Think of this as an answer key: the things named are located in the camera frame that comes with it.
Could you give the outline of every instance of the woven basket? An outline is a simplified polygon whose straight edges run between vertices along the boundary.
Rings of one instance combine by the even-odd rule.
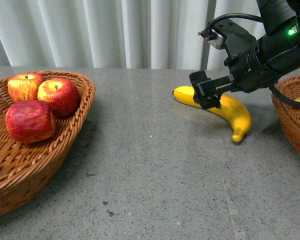
[[[300,97],[300,75],[285,78],[275,87],[280,93],[294,100]],[[273,95],[271,98],[285,136],[300,155],[300,108],[287,105]]]
[[[68,78],[81,96],[80,105],[70,116],[56,118],[54,137],[33,144],[10,138],[5,123],[13,104],[8,95],[8,79],[0,79],[0,216],[29,202],[56,174],[78,135],[95,97],[95,85],[76,72],[38,71],[47,79]]]

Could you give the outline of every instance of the led light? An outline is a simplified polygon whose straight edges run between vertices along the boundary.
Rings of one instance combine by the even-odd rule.
[[[297,32],[298,32],[298,28],[297,28],[297,26],[294,26],[288,30],[288,35],[292,36],[292,35],[296,34]]]
[[[288,35],[289,35],[289,36],[292,36],[293,34],[295,34],[295,31],[294,31],[293,29],[290,29],[290,30],[288,31]]]

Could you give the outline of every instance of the gray table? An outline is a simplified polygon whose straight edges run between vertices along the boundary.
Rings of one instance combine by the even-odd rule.
[[[193,71],[59,69],[93,80],[94,103],[56,176],[0,217],[0,240],[300,240],[300,156],[268,89],[230,93],[254,121],[234,144],[222,118],[172,97]]]

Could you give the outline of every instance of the apple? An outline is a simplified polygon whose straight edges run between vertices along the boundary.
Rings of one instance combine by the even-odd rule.
[[[36,72],[26,72],[12,76],[8,80],[8,93],[14,103],[37,100],[39,86],[46,78]]]
[[[80,103],[76,85],[71,80],[62,77],[51,78],[41,83],[37,98],[48,102],[56,117],[72,114]]]
[[[56,133],[56,119],[49,103],[41,100],[18,101],[5,114],[10,137],[31,144],[52,137]]]

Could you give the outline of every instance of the black cable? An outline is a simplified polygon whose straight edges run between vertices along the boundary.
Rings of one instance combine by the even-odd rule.
[[[211,29],[217,22],[223,19],[230,19],[230,18],[248,19],[248,20],[262,23],[262,18],[260,16],[255,16],[255,15],[250,15],[245,13],[229,13],[229,14],[218,16],[214,20],[208,22],[207,28]]]
[[[271,90],[272,94],[279,99],[281,102],[296,107],[296,108],[300,108],[300,102],[299,101],[294,101],[288,97],[286,97],[285,95],[283,95],[281,92],[279,92],[275,86],[270,86],[269,89]]]

